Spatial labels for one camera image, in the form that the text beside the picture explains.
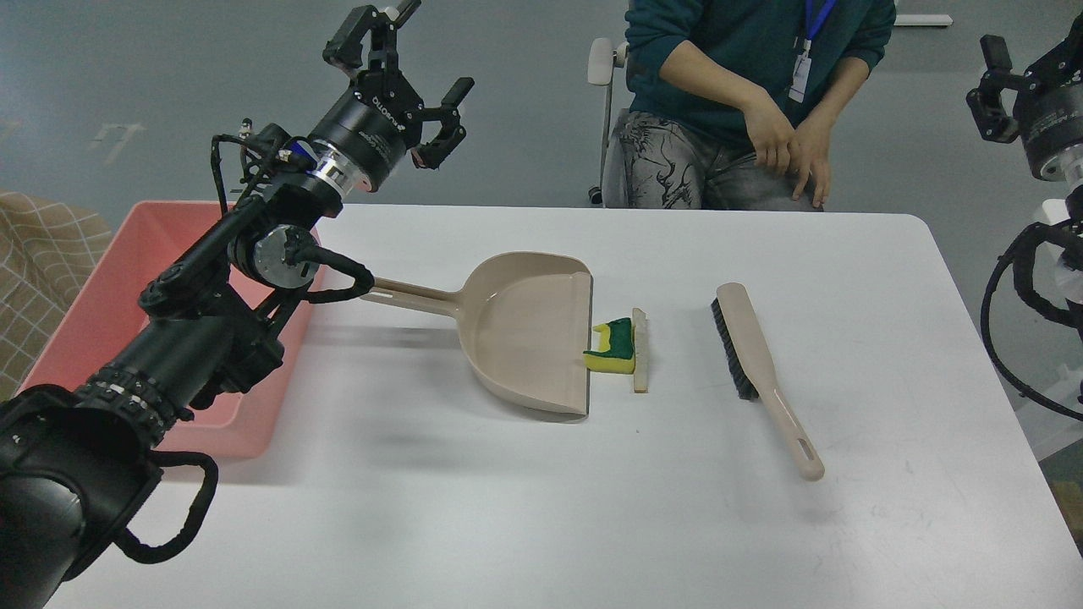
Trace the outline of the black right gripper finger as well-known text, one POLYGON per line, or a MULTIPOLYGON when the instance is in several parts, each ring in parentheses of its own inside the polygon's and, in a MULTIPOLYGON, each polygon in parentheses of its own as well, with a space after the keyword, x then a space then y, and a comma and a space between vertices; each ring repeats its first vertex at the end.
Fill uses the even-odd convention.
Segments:
POLYGON ((1041 85, 1073 85, 1082 69, 1082 13, 1073 20, 1068 34, 1039 59, 1041 85))
POLYGON ((1034 90, 1032 74, 1015 74, 1007 43, 1001 36, 982 36, 979 46, 986 59, 986 73, 979 85, 967 93, 978 134, 986 141, 1009 144, 1019 135, 1019 120, 1004 107, 1003 91, 1026 93, 1034 90))

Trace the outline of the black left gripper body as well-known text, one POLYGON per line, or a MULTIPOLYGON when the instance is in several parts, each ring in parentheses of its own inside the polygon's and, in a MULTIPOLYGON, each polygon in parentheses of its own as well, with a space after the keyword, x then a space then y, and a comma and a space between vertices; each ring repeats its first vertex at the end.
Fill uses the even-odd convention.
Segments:
POLYGON ((332 189, 378 189, 421 141, 423 101, 401 72, 365 70, 309 133, 313 171, 332 189))

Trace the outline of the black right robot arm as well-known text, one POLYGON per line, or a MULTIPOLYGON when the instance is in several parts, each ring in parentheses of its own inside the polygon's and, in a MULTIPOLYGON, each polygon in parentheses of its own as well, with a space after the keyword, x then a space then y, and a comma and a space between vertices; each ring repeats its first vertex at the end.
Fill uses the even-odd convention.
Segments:
POLYGON ((965 96, 978 134, 986 141, 1020 141, 1026 165, 1036 180, 1064 182, 1064 220, 1022 228, 999 255, 980 301, 979 335, 994 370, 1018 394, 1075 422, 1080 410, 1022 381, 999 357, 992 340, 991 307, 1005 272, 1017 297, 1040 318, 1080 334, 1082 270, 1082 16, 1077 15, 1057 46, 1017 74, 1004 38, 984 35, 980 49, 986 73, 965 96))

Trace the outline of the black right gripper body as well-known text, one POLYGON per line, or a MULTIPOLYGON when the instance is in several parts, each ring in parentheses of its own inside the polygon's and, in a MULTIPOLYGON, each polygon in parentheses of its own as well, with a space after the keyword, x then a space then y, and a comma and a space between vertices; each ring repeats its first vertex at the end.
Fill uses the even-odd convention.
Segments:
POLYGON ((1025 73, 1028 80, 1018 93, 1019 138, 1033 178, 1064 181, 1058 156, 1080 145, 1082 134, 1082 85, 1080 73, 1042 78, 1025 73))

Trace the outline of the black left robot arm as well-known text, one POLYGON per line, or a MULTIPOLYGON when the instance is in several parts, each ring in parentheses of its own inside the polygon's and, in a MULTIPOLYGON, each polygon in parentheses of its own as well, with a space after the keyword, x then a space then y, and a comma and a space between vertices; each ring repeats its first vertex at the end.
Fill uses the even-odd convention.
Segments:
POLYGON ((306 137, 277 124, 212 139, 220 217, 140 293, 146 327, 73 391, 32 386, 3 404, 3 606, 42 608, 116 546, 138 563, 186 550, 214 497, 212 456, 164 452, 178 422, 245 393, 285 362, 300 304, 356 299, 366 265, 313 228, 399 161, 438 169, 464 142, 461 77, 427 107, 399 66, 397 33, 419 8, 353 8, 322 50, 349 86, 306 137))

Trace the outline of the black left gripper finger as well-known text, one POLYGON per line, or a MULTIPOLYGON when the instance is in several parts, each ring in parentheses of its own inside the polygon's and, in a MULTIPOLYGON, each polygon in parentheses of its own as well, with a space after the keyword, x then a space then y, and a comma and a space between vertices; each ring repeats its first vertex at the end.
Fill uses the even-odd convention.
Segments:
POLYGON ((475 83, 471 77, 460 77, 451 85, 438 107, 421 107, 413 112, 413 124, 440 124, 436 135, 413 147, 412 159, 416 168, 436 170, 464 143, 465 128, 459 107, 475 83))
POLYGON ((369 73, 399 76, 397 33, 420 7, 421 1, 401 1, 382 10, 352 8, 322 49, 322 61, 352 80, 369 73))

